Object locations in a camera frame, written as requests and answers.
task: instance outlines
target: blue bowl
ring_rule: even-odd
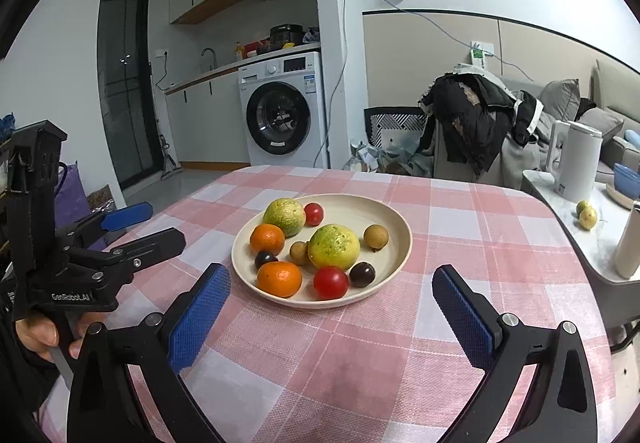
[[[613,167],[613,186],[629,199],[636,200],[640,197],[640,174],[616,163]]]

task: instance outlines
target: purple bag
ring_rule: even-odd
[[[58,185],[62,181],[64,172],[58,173]],[[56,207],[56,228],[64,227],[69,223],[82,219],[91,213],[89,202],[84,195],[84,188],[80,181],[80,173],[78,171],[78,163],[69,165],[65,182],[60,188],[60,192],[55,199]],[[107,247],[104,239],[96,241],[91,245],[91,249],[102,251]]]

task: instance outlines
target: faucet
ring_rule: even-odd
[[[218,59],[216,58],[216,52],[211,49],[211,48],[204,48],[202,50],[202,53],[200,53],[201,57],[204,57],[204,53],[206,53],[207,51],[211,51],[212,55],[213,55],[213,68],[217,69],[218,68]]]

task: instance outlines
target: electric kettle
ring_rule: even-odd
[[[593,127],[575,121],[553,124],[546,170],[556,180],[558,194],[574,203],[589,199],[598,171],[600,147],[602,133]]]

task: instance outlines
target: beige plate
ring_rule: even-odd
[[[280,261],[289,261],[289,248],[296,241],[308,241],[319,227],[337,223],[350,228],[360,238],[360,256],[358,262],[366,261],[376,269],[376,279],[366,288],[349,287],[344,297],[335,300],[318,300],[313,286],[316,268],[312,264],[302,270],[302,286],[290,298],[269,295],[255,286],[257,270],[254,266],[254,254],[249,246],[249,238],[254,228],[262,222],[262,212],[251,219],[236,235],[231,250],[231,261],[238,277],[258,295],[269,300],[299,309],[327,309],[344,306],[373,295],[398,274],[409,258],[414,239],[409,225],[398,212],[380,201],[347,194],[320,194],[297,199],[302,206],[318,203],[324,208],[324,220],[318,227],[303,227],[302,231],[289,237],[279,254]],[[369,225],[382,225],[389,232],[389,243],[380,251],[373,252],[364,245],[362,235]]]
[[[624,206],[627,210],[631,210],[634,207],[634,200],[626,197],[622,192],[618,192],[616,188],[607,183],[607,194],[620,206]]]

